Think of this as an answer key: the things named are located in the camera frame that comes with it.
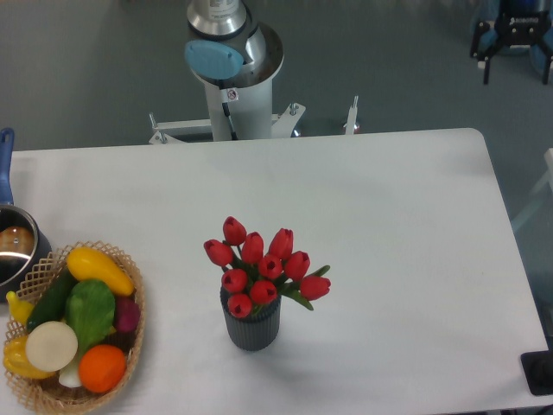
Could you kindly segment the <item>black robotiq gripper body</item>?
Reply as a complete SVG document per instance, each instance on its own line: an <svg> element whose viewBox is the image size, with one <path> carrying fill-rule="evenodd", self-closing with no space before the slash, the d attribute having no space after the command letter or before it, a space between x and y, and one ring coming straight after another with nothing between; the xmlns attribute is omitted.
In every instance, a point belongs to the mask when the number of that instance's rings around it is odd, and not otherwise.
<svg viewBox="0 0 553 415"><path fill-rule="evenodd" d="M501 0L494 24L501 47L531 47L549 31L549 2Z"/></svg>

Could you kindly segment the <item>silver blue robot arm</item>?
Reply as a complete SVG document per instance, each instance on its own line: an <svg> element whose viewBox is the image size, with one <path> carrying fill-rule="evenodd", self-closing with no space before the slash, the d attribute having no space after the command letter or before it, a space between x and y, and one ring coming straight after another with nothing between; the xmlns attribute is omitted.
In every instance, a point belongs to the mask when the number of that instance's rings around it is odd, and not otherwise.
<svg viewBox="0 0 553 415"><path fill-rule="evenodd" d="M242 1L192 1L184 56L193 73L216 87L244 88L273 77L283 63L278 35ZM496 54L530 50L544 84L552 69L550 1L483 1L471 22L471 57L485 74Z"/></svg>

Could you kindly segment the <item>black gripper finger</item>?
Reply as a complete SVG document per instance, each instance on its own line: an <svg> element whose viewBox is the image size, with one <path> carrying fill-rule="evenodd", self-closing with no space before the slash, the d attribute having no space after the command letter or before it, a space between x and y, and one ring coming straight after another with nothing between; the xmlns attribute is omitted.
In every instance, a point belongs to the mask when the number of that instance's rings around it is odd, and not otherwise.
<svg viewBox="0 0 553 415"><path fill-rule="evenodd" d="M545 39L539 40L537 42L537 47L540 52L535 53L535 62L538 63L538 66L540 67L542 83L544 85L548 85L550 83L552 47Z"/></svg>
<svg viewBox="0 0 553 415"><path fill-rule="evenodd" d="M499 34L494 24L489 21L479 21L474 26L471 41L470 56L477 60L478 69L483 72L483 84L489 83L492 58L500 51Z"/></svg>

